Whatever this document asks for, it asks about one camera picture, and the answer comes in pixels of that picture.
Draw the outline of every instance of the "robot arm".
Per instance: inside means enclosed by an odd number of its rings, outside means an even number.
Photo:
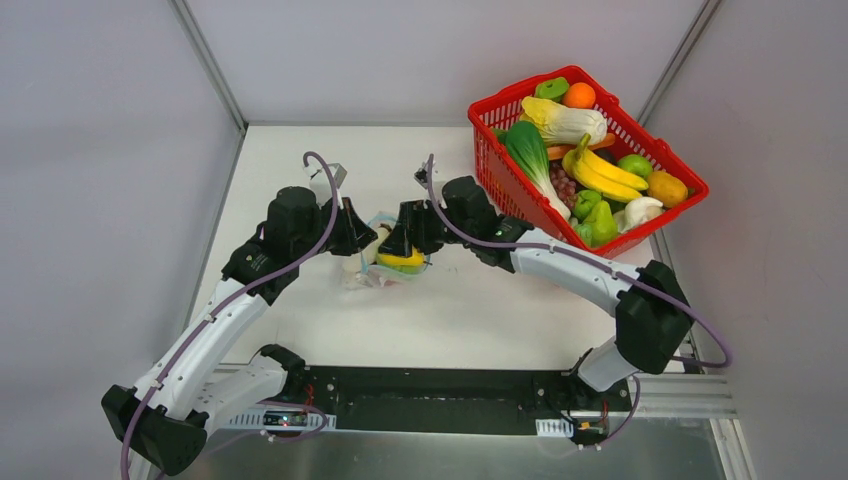
[[[335,166],[335,179],[344,169]],[[416,174],[426,182],[422,171]],[[225,379],[207,385],[210,375],[241,334],[277,299],[298,276],[298,269],[241,294],[212,318],[214,307],[242,290],[245,285],[288,266],[316,245],[331,218],[331,189],[312,175],[312,190],[287,187],[268,206],[268,216],[254,235],[236,249],[224,267],[222,280],[205,308],[171,349],[132,388],[114,385],[104,395],[102,406],[118,439],[123,440],[130,419],[151,385],[156,391],[143,409],[130,446],[168,475],[176,475],[200,453],[209,434],[232,416],[281,392],[301,388],[303,359],[277,345],[263,347],[251,363]],[[662,373],[692,325],[686,314],[631,287],[629,283],[589,266],[585,261],[554,253],[554,249],[578,252],[520,219],[499,215],[485,192],[472,177],[461,177],[444,185],[445,214],[449,221],[471,237],[492,243],[533,243],[538,248],[487,248],[464,242],[452,233],[425,200],[404,202],[395,229],[379,247],[381,253],[409,257],[413,247],[424,254],[444,244],[463,244],[485,264],[512,273],[545,278],[597,305],[616,320],[616,335],[590,350],[565,378],[574,396],[604,392],[615,382],[637,372]],[[319,206],[321,197],[323,206]],[[341,199],[335,223],[321,252],[350,256],[376,239],[353,210],[349,198]],[[651,261],[644,268],[612,262],[587,252],[612,272],[625,273],[686,302],[671,270]],[[208,322],[184,351],[184,341],[195,327]],[[173,368],[162,384],[157,378],[172,359]]]
[[[331,170],[340,183],[344,169],[335,165]],[[166,474],[176,475],[188,467],[207,437],[236,414],[281,391],[301,388],[305,362],[278,345],[263,347],[249,365],[208,384],[236,340],[297,279],[297,268],[242,293],[214,318],[211,314],[225,299],[292,264],[318,242],[332,208],[332,202],[326,201],[329,189],[322,188],[321,180],[327,181],[316,176],[310,181],[315,191],[303,187],[280,190],[268,206],[266,221],[233,252],[209,301],[174,345],[132,388],[113,385],[103,396],[101,405],[112,430],[123,441],[142,397],[151,386],[156,388],[139,417],[130,446]],[[325,197],[323,207],[316,192]],[[376,239],[376,233],[356,215],[349,198],[341,199],[339,207],[332,233],[319,253],[349,256]],[[204,323],[204,328],[195,333]],[[160,384],[157,379],[170,361],[175,363]]]
[[[424,169],[415,175],[427,184]],[[692,327],[693,319],[665,300],[647,294],[630,283],[593,267],[586,260],[604,264],[610,272],[626,274],[659,289],[683,303],[680,285],[672,270],[651,261],[645,267],[613,262],[577,250],[531,224],[499,215],[485,191],[470,176],[453,179],[441,190],[447,219],[473,238],[489,243],[547,245],[538,248],[486,248],[469,244],[451,232],[429,201],[401,204],[398,228],[380,246],[381,253],[409,256],[412,247],[424,254],[444,244],[460,243],[485,264],[545,278],[591,301],[615,318],[616,335],[590,350],[572,369],[571,380],[581,391],[604,392],[615,382],[636,372],[660,374]],[[571,251],[575,257],[554,252]]]

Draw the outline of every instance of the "green bell pepper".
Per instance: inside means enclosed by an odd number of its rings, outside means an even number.
[[[581,223],[574,227],[574,230],[577,232],[577,235],[580,235],[580,240],[583,240],[583,243],[592,247],[592,226],[586,225],[585,223]]]
[[[601,200],[603,198],[600,193],[594,190],[582,190],[577,194],[571,214],[577,217],[578,220],[585,220],[592,211],[592,208]]]
[[[606,245],[618,236],[618,226],[612,218],[610,205],[605,200],[601,200],[592,207],[583,225],[592,227],[592,248]]]

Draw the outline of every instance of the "red basket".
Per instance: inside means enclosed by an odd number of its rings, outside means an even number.
[[[554,210],[524,172],[512,161],[492,133],[492,128],[509,129],[521,115],[521,100],[532,96],[536,85],[556,77],[565,77],[569,84],[584,82],[595,89],[594,109],[607,119],[607,132],[614,133],[615,143],[607,147],[616,158],[638,153],[647,158],[654,170],[664,170],[679,178],[690,188],[689,198],[659,217],[619,235],[599,248],[583,243],[577,232]],[[468,108],[468,118],[474,125],[474,157],[477,180],[495,203],[507,215],[522,218],[549,235],[606,258],[638,245],[649,235],[677,218],[684,210],[703,200],[709,187],[687,167],[668,144],[648,134],[619,105],[618,98],[604,90],[580,67],[570,65],[555,72],[537,75],[504,88],[497,94],[474,102]]]

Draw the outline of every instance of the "white table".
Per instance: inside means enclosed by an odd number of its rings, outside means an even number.
[[[474,171],[470,127],[250,127],[195,314],[277,190],[307,186],[301,170],[307,150],[345,166],[342,192],[366,222],[379,210],[396,214],[399,202],[426,196],[412,174],[431,152],[441,178]],[[617,260],[644,265],[651,258],[643,242]],[[341,258],[311,259],[224,363],[246,363],[263,345],[278,343],[313,365],[560,369],[614,333],[613,319],[588,301],[483,265],[460,246],[446,246],[432,262],[410,285],[348,291],[340,283]]]

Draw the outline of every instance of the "white wall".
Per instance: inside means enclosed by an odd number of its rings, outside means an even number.
[[[167,2],[0,31],[0,478],[109,478],[100,397],[183,325],[238,135]]]
[[[846,22],[843,0],[725,2],[649,125],[712,188],[670,247],[738,354],[762,479],[844,478]]]
[[[702,0],[189,3],[250,121],[466,124],[569,64],[636,115]]]

